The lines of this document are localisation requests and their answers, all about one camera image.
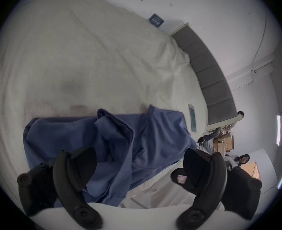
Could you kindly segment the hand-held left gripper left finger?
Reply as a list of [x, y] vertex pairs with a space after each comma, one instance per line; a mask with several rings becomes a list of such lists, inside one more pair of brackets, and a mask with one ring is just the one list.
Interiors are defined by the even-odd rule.
[[60, 201], [72, 219], [84, 229], [101, 229], [103, 219], [91, 208], [82, 190], [97, 167], [92, 147], [74, 153], [61, 151], [52, 163], [40, 163], [17, 178], [19, 197], [25, 214], [32, 217]]

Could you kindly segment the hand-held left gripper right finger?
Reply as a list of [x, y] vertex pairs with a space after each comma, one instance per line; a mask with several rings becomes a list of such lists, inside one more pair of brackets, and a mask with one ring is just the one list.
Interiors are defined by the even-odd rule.
[[227, 169], [219, 152], [185, 151], [183, 168], [171, 173], [174, 183], [194, 194], [193, 205], [176, 220], [178, 229], [200, 228], [221, 202], [226, 211], [252, 220], [258, 208], [262, 182], [239, 166]]

